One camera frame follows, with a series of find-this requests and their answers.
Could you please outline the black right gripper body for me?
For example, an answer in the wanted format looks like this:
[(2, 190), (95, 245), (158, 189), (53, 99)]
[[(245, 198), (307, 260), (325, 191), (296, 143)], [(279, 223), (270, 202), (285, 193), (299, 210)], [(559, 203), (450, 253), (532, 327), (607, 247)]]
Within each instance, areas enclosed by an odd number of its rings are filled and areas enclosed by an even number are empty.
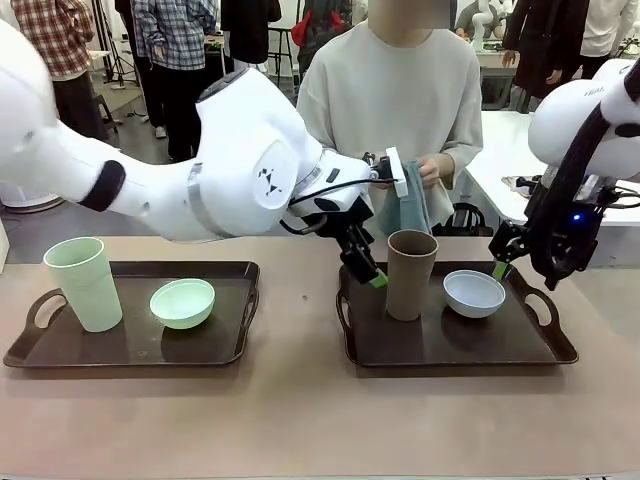
[(537, 273), (583, 271), (596, 249), (603, 213), (591, 203), (544, 206), (548, 189), (536, 187), (525, 209), (526, 240)]

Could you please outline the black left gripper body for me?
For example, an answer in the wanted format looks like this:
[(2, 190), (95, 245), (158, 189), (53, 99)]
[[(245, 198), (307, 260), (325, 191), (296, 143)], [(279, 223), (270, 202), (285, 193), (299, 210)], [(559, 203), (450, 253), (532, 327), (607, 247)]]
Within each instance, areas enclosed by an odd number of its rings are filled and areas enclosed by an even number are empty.
[(364, 228), (364, 223), (373, 216), (373, 210), (362, 196), (357, 196), (349, 207), (321, 198), (319, 208), (326, 218), (319, 230), (320, 237), (334, 239), (344, 252), (370, 252), (373, 237)]

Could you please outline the person's left hand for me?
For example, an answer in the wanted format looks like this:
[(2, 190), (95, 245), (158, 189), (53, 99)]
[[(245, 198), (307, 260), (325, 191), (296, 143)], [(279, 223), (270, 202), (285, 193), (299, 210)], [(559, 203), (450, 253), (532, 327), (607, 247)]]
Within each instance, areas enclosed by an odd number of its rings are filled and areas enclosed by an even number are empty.
[(453, 158), (446, 153), (426, 155), (418, 159), (419, 173), (425, 189), (432, 188), (442, 183), (450, 187), (455, 163)]

